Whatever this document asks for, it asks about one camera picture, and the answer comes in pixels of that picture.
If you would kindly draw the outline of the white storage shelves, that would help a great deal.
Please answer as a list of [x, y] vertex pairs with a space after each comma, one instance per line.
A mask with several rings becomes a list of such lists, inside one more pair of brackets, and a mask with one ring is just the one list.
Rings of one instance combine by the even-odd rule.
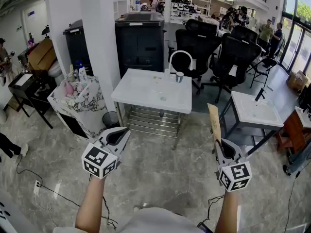
[[171, 17], [208, 17], [211, 0], [171, 0]]

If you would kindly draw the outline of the white curved faucet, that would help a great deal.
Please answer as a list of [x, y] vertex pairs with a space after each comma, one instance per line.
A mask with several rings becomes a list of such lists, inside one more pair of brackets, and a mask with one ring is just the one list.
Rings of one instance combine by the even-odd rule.
[[[189, 60], [190, 60], [190, 63], [188, 65], [188, 67], [186, 67], [186, 63], [182, 63], [182, 61], [184, 61], [183, 58], [181, 57], [176, 57], [175, 58], [175, 55], [177, 54], [183, 54], [183, 55], [186, 55], [189, 57]], [[177, 72], [182, 72], [186, 69], [188, 69], [189, 71], [193, 71], [193, 58], [192, 56], [184, 51], [184, 50], [177, 50], [177, 51], [174, 51], [171, 56], [170, 56], [170, 59], [169, 59], [169, 67], [164, 69], [164, 78], [165, 79], [169, 79], [170, 76], [171, 76], [171, 70], [172, 68], [177, 71]]]

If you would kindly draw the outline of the black table white top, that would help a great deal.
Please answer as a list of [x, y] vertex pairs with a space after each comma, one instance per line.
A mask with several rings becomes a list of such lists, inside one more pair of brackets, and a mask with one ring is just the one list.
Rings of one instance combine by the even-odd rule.
[[20, 73], [8, 85], [10, 92], [17, 101], [18, 105], [29, 117], [24, 104], [34, 108], [44, 122], [52, 129], [53, 126], [45, 118], [45, 113], [50, 108], [48, 96], [56, 88], [56, 83], [47, 71], [34, 71], [30, 73]]

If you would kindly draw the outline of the person's left forearm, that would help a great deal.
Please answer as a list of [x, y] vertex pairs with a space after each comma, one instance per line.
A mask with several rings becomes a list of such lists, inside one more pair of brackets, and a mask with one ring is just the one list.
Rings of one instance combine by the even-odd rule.
[[105, 178], [92, 176], [83, 202], [78, 210], [75, 227], [87, 233], [99, 233]]

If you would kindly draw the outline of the black washbasin frame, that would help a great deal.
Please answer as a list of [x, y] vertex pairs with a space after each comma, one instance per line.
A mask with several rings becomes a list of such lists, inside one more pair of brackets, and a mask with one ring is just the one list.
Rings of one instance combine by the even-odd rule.
[[224, 139], [231, 140], [236, 145], [250, 144], [252, 148], [247, 151], [246, 156], [257, 151], [281, 129], [278, 126], [241, 121], [232, 98], [221, 112], [220, 126]]

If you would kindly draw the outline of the white pump bottle blue cap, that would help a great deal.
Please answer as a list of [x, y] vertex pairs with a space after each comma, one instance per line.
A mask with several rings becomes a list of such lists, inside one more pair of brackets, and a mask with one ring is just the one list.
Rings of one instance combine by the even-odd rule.
[[87, 77], [87, 73], [86, 73], [86, 69], [85, 67], [82, 65], [81, 61], [78, 61], [78, 76], [79, 76], [79, 80], [82, 83], [88, 83], [88, 77]]

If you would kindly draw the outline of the small white washbasin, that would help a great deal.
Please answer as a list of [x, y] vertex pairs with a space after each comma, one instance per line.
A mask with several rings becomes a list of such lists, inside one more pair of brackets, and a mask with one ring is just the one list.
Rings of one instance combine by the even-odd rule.
[[284, 126], [283, 121], [272, 101], [258, 99], [255, 96], [231, 92], [232, 101], [239, 121], [247, 127], [278, 131]]

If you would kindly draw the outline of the large black cabinet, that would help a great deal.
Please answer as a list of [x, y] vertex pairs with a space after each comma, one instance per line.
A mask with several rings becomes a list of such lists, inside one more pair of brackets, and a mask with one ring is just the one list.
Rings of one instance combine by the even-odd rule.
[[120, 76], [129, 68], [164, 72], [164, 17], [130, 12], [115, 20]]

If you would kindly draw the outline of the person's grey shirt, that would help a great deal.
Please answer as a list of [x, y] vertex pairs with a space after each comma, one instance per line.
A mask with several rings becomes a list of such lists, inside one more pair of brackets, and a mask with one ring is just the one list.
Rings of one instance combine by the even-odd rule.
[[[79, 209], [74, 227], [56, 227], [52, 233], [99, 233], [102, 209]], [[163, 208], [143, 208], [126, 217], [115, 233], [212, 233], [187, 218]]]

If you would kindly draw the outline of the small cardboard box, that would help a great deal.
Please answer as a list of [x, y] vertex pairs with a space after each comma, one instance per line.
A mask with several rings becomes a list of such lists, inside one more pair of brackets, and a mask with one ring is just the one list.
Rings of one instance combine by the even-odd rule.
[[310, 78], [307, 77], [301, 70], [298, 72], [291, 71], [286, 83], [287, 86], [293, 91], [302, 91], [304, 87], [310, 83]]

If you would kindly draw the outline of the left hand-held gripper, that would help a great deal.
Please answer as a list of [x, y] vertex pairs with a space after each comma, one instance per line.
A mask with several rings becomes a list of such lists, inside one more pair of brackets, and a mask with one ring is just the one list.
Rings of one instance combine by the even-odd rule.
[[105, 130], [99, 140], [89, 143], [82, 154], [83, 169], [99, 179], [117, 169], [130, 134], [131, 131], [127, 127]]

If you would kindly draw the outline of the marble pattern cabinet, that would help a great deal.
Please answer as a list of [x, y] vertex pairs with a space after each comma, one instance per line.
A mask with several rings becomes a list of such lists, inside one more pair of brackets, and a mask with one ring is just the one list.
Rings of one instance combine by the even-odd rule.
[[88, 76], [88, 83], [69, 82], [74, 94], [66, 96], [64, 79], [48, 96], [48, 102], [61, 121], [75, 135], [93, 143], [106, 129], [102, 117], [108, 112], [96, 76]]

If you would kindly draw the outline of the black folding chair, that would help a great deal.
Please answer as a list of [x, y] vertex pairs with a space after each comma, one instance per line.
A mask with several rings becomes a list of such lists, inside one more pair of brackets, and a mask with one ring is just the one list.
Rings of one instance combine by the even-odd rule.
[[[254, 71], [250, 88], [252, 88], [254, 82], [263, 83], [264, 84], [263, 88], [265, 88], [270, 70], [277, 64], [278, 62], [272, 58], [263, 58], [261, 61], [257, 63], [252, 62], [250, 64], [249, 69], [246, 71], [246, 73], [250, 73], [251, 70]], [[259, 76], [264, 76], [266, 80], [264, 82], [258, 80]]]

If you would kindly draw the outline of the tan scraper board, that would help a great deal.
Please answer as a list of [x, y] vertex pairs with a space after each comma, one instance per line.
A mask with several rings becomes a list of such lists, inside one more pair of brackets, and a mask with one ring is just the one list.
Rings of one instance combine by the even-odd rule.
[[207, 104], [210, 114], [210, 121], [212, 126], [212, 134], [214, 136], [214, 140], [221, 143], [221, 127], [219, 121], [218, 107], [212, 105], [210, 103]]

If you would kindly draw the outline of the narrow black cabinet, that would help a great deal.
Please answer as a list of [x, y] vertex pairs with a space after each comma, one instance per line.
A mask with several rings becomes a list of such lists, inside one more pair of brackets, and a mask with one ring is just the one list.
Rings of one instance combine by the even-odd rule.
[[63, 35], [66, 38], [71, 64], [74, 69], [78, 69], [82, 65], [85, 67], [86, 74], [93, 76], [82, 19], [69, 24], [69, 27], [63, 31]]

